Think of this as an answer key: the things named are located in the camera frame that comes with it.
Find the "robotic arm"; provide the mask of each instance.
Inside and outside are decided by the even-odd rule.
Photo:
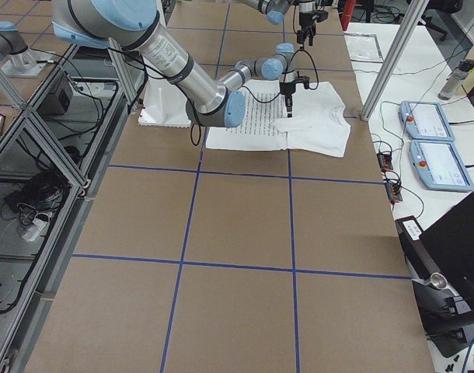
[[[30,53],[30,49],[25,40],[21,37],[14,23],[0,22],[0,61],[5,56],[11,57],[14,68],[28,70],[37,65],[35,58]]]
[[[272,25],[282,23],[285,13],[291,6],[288,0],[240,0],[240,2],[266,14]]]
[[[53,0],[54,32],[74,44],[108,48],[113,37],[123,49],[138,51],[188,99],[189,118],[207,127],[237,127],[245,115],[243,94],[236,92],[253,76],[292,84],[297,78],[291,44],[279,44],[272,58],[244,60],[213,80],[159,22],[153,0]]]

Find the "black chair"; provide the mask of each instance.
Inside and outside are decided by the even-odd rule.
[[[429,4],[425,8],[425,12],[429,9],[432,9],[446,14],[453,14],[459,12],[462,8],[463,0],[430,0]],[[442,37],[440,37],[439,40],[444,41],[448,35],[448,31],[443,30],[436,24],[432,23],[432,17],[426,16],[425,12],[422,16],[422,20],[425,22],[425,27],[437,31],[438,33],[442,33]]]

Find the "white table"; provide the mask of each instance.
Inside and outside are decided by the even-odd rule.
[[[382,55],[385,57],[398,27],[397,25],[351,23],[347,32],[377,35]],[[468,99],[462,99],[453,103],[457,99],[462,98],[463,95],[455,96],[449,101],[438,99],[437,94],[444,85],[445,79],[451,73],[451,69],[443,61],[444,58],[441,52],[438,50],[425,27],[418,26],[404,54],[399,60],[394,74],[415,72],[423,68],[429,68],[440,62],[442,63],[432,69],[422,71],[415,75],[393,75],[382,95],[381,102],[393,101],[400,103],[407,99],[437,102],[441,104],[450,103],[443,106],[446,117],[450,122],[474,120],[474,109]],[[356,72],[361,99],[365,101],[377,74],[360,70],[378,71],[382,64],[357,61],[352,61],[352,64]],[[399,107],[391,103],[384,103],[382,104],[381,115],[381,104],[379,103],[377,110],[369,120],[369,125],[372,134],[380,136],[383,141],[387,141],[394,149],[401,148],[401,141],[382,128],[382,118],[387,129],[399,136],[403,135],[403,126],[399,120]],[[465,164],[474,164],[474,124],[452,126],[452,130],[456,137],[455,145],[463,162]],[[378,140],[377,135],[373,136],[374,141]],[[466,193],[441,192],[425,189],[423,184],[418,180],[418,176],[410,160],[410,140],[405,134],[403,138],[405,142],[403,151],[395,152],[392,162],[395,171],[401,176],[403,186],[409,188],[423,199],[425,208],[422,216],[418,220],[422,227],[427,229],[452,206],[462,200],[466,196]],[[468,171],[474,182],[474,168],[468,169]],[[417,216],[421,210],[421,203],[411,193],[405,190],[402,191],[402,196],[403,202],[395,205],[393,211],[394,219],[408,215]],[[429,343],[429,348],[437,372],[444,371],[448,364],[455,364],[454,371],[461,371],[466,350],[459,354],[460,358],[458,362],[454,362],[452,357],[449,359],[444,358],[433,343]],[[469,358],[467,368],[474,369],[472,357]]]

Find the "electronic device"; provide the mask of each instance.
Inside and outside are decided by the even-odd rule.
[[[61,73],[37,111],[40,115],[62,115],[68,111],[72,97],[71,86]]]
[[[422,318],[427,333],[435,336],[439,351],[449,357],[465,348],[474,336],[474,192],[422,232],[420,241],[461,297],[455,302],[442,295],[444,298],[437,302],[428,292],[422,297],[417,295],[420,306],[430,302],[427,310],[440,309],[441,305],[449,310],[448,315],[438,312]]]
[[[439,103],[402,101],[399,117],[411,138],[449,142],[455,140],[448,119]]]
[[[474,192],[420,235],[450,284],[474,309]]]
[[[474,190],[472,179],[453,143],[413,140],[410,154],[418,177],[428,189]]]

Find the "metal frame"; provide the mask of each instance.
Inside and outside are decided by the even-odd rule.
[[[401,58],[408,41],[410,41],[410,37],[412,36],[413,31],[415,30],[415,27],[428,3],[429,0],[419,0],[410,3],[408,12],[403,17],[403,22],[398,29],[398,33],[396,34],[391,47],[389,48],[387,58],[382,64],[380,72],[377,74],[377,78],[375,79],[374,85],[371,87],[370,93],[368,93],[367,101],[365,102],[360,115],[362,120],[370,119],[370,116],[373,114],[375,107],[377,106],[387,83],[389,83],[389,79]]]
[[[55,151],[53,145],[48,141],[49,138],[39,131],[38,127],[38,125],[36,127],[35,124],[32,123],[28,118],[20,119],[18,123],[13,124],[9,132],[11,135],[6,135],[0,143],[0,162],[3,160],[9,149],[12,146],[15,146],[18,136],[23,131],[26,131],[30,137],[41,147],[42,151],[53,160],[54,164],[70,183],[70,189],[68,198],[64,202],[64,205],[62,206],[61,211],[55,220],[52,231],[49,232],[47,241],[44,243],[44,247],[42,248],[42,252],[37,264],[26,283],[26,289],[19,300],[19,304],[11,311],[10,318],[7,317],[7,315],[4,317],[5,322],[11,323],[12,325],[5,332],[5,342],[0,349],[0,365],[5,358],[12,339],[14,338],[19,324],[23,319],[26,308],[30,303],[30,299],[33,297],[33,293],[40,280],[40,275],[43,273],[47,260],[55,247],[55,243],[58,240],[59,235],[61,234],[61,230],[68,218],[69,211],[75,203],[78,193],[82,189],[82,181],[76,177],[76,173],[70,171],[66,165],[66,161],[63,161],[61,155]]]
[[[110,46],[113,49],[118,49],[121,51],[121,46],[112,37],[110,38]],[[135,112],[137,110],[137,103],[135,102],[135,99],[137,98],[137,91],[135,90],[134,82],[130,74],[128,74],[127,64],[125,63],[124,56],[114,51],[109,51],[109,53],[114,69],[118,74],[120,85],[125,91],[125,96],[127,97],[128,102],[132,105],[131,111]]]
[[[14,85],[7,79],[4,72],[0,69],[0,90],[4,92],[11,104],[23,110],[26,107],[26,101],[19,92],[14,88]]]

